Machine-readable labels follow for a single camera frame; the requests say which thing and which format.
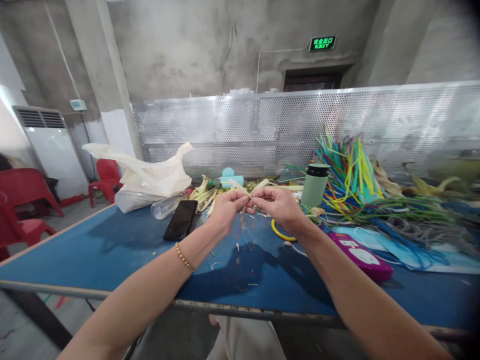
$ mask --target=black phone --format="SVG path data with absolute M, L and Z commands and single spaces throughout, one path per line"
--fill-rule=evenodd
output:
M 198 204 L 196 200 L 180 201 L 163 234 L 163 239 L 180 241 L 186 238 L 190 234 Z

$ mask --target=yellow ring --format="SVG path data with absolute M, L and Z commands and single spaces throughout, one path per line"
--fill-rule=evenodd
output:
M 280 239 L 283 239 L 283 240 L 286 240 L 286 241 L 289 241 L 289 242 L 297 241 L 297 239 L 295 239 L 294 237 L 285 236 L 280 231 L 278 231 L 277 227 L 275 226 L 275 220 L 273 220 L 273 219 L 271 220 L 271 228 L 272 228 L 273 232 L 275 234 L 277 234 L 278 237 L 280 237 Z

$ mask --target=white air conditioner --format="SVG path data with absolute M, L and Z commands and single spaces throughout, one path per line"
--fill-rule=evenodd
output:
M 88 194 L 89 182 L 60 111 L 31 106 L 13 109 L 44 174 L 58 180 L 58 197 L 63 200 Z

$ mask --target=white pants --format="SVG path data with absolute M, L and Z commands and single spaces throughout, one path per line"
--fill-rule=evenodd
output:
M 207 360 L 287 360 L 270 321 L 215 316 L 220 332 Z

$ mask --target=red chair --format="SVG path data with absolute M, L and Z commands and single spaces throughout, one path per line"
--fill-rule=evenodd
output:
M 8 203 L 13 208 L 45 199 L 62 218 L 65 216 L 50 192 L 44 176 L 37 169 L 19 168 L 0 171 L 0 191 L 8 196 Z
M 100 159 L 96 162 L 96 171 L 100 177 L 100 181 L 92 182 L 88 185 L 88 195 L 90 196 L 90 205 L 94 208 L 94 194 L 93 189 L 100 190 L 110 202 L 115 203 L 114 186 L 118 185 L 120 188 L 123 184 L 120 183 L 119 168 L 115 160 Z
M 43 232 L 50 235 L 56 233 L 40 219 L 18 221 L 14 208 L 4 193 L 0 193 L 0 229 L 0 262 L 10 257 L 7 246 L 26 243 L 31 247 L 42 239 Z

